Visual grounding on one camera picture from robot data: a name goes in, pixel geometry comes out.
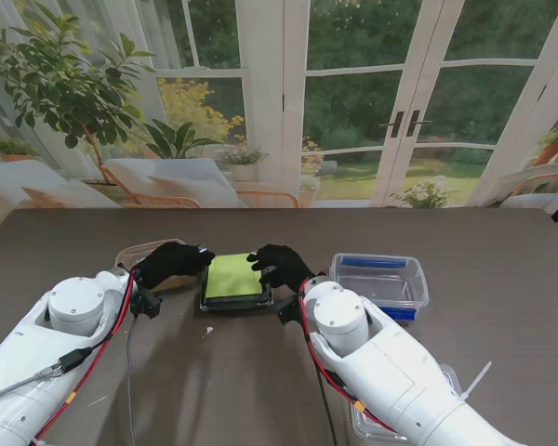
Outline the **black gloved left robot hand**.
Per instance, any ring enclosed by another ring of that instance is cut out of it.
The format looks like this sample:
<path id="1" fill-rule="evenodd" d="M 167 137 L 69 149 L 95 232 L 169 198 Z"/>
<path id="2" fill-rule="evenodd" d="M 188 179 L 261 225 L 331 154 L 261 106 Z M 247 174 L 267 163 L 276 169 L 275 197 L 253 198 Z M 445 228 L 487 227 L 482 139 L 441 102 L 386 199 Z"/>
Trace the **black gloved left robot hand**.
<path id="1" fill-rule="evenodd" d="M 200 245 L 167 242 L 141 260 L 133 273 L 140 286 L 152 290 L 173 276 L 196 276 L 214 257 L 213 252 Z"/>

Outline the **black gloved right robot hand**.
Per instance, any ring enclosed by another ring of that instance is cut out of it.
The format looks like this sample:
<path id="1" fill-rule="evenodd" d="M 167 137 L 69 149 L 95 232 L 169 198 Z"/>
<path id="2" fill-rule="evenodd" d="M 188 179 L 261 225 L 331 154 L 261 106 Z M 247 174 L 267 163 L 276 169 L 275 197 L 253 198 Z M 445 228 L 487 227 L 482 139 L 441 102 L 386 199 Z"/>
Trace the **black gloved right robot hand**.
<path id="1" fill-rule="evenodd" d="M 295 250 L 285 245 L 266 244 L 248 254 L 246 261 L 254 271 L 260 272 L 261 285 L 272 289 L 286 286 L 295 294 L 307 281 L 326 275 L 324 271 L 313 272 Z"/>

